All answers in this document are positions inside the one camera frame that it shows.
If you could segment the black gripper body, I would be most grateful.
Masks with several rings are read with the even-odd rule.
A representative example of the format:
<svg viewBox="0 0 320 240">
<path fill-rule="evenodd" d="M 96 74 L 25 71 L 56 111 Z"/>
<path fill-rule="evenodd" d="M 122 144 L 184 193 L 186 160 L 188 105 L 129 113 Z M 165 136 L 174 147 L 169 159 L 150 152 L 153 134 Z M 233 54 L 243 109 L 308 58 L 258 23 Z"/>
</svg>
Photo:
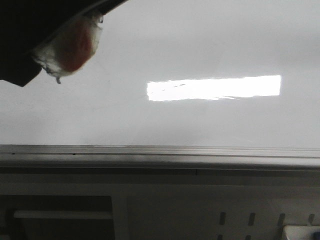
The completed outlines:
<svg viewBox="0 0 320 240">
<path fill-rule="evenodd" d="M 24 87 L 41 71 L 32 51 L 75 17 L 97 10 L 105 15 L 122 0 L 2 0 L 0 79 Z"/>
</svg>

